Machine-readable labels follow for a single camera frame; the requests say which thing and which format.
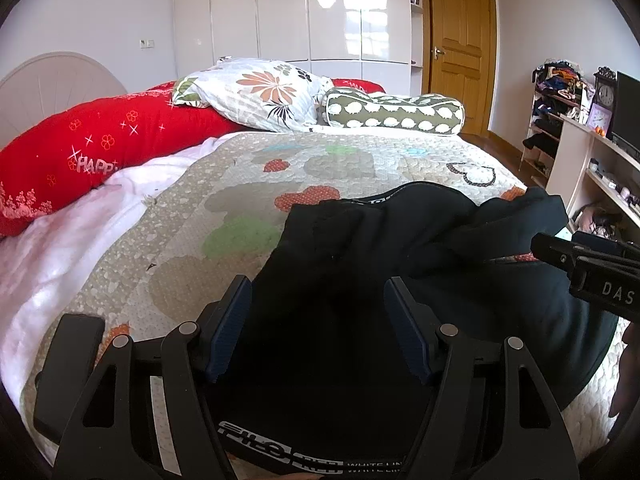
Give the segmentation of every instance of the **white wall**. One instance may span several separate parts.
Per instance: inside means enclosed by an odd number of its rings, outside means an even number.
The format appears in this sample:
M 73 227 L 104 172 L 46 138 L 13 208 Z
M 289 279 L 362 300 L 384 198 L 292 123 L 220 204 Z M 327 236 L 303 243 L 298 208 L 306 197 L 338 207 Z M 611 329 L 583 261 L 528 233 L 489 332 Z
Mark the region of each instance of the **white wall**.
M 174 0 L 21 0 L 0 28 L 0 79 L 33 56 L 70 50 L 127 91 L 175 79 Z M 155 48 L 140 49 L 140 40 Z
M 498 0 L 500 59 L 490 130 L 522 150 L 531 114 L 531 73 L 549 57 L 640 79 L 640 46 L 611 0 Z

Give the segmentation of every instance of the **red pillow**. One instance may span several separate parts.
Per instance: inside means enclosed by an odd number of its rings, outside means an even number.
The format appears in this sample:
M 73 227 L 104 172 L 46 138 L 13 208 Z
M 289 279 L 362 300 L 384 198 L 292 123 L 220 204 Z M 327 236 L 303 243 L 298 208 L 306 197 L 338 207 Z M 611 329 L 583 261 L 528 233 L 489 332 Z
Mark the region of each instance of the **red pillow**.
M 384 93 L 385 89 L 378 83 L 372 83 L 371 81 L 365 81 L 364 79 L 332 79 L 336 86 L 350 86 L 351 88 L 357 88 L 367 94 L 373 94 L 374 92 Z
M 213 108 L 171 104 L 161 89 L 97 99 L 53 115 L 0 151 L 0 237 L 100 186 L 114 171 L 241 130 Z

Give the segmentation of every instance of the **doorway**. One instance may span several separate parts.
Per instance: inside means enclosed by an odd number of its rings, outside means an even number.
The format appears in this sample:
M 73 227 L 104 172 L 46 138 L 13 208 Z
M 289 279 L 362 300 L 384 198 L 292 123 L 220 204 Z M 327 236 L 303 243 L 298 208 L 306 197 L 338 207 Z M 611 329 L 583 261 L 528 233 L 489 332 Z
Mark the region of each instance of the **doorway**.
M 422 93 L 439 93 L 462 102 L 466 111 L 462 132 L 487 137 L 494 98 L 495 0 L 424 2 Z

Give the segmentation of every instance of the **quilted bedspread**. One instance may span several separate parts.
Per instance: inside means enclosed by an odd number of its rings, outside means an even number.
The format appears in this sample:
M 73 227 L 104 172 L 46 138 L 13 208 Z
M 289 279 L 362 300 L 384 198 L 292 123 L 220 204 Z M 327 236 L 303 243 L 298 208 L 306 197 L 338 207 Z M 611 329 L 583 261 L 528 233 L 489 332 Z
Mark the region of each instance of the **quilted bedspread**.
M 101 351 L 121 333 L 135 340 L 163 336 L 196 319 L 236 274 L 255 277 L 276 246 L 292 204 L 371 196 L 414 180 L 453 187 L 477 204 L 524 189 L 497 160 L 457 136 L 389 135 L 253 132 L 233 137 L 149 205 L 142 220 L 103 256 L 66 312 L 106 319 Z M 23 391 L 24 420 L 32 419 L 33 378 L 57 324 L 44 338 Z M 606 413 L 618 378 L 623 327 L 620 323 L 591 383 L 564 413 L 579 458 L 604 444 L 612 424 Z M 177 470 L 159 383 L 154 403 L 165 467 Z M 33 434 L 52 458 L 51 443 Z

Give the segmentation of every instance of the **white wardrobe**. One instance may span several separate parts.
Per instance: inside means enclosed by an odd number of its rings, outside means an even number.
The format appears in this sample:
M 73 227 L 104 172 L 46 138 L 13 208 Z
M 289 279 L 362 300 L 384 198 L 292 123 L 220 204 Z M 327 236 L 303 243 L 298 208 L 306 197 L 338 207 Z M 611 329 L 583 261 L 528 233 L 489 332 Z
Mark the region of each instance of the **white wardrobe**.
M 410 0 L 175 0 L 174 21 L 178 76 L 262 57 L 410 94 Z

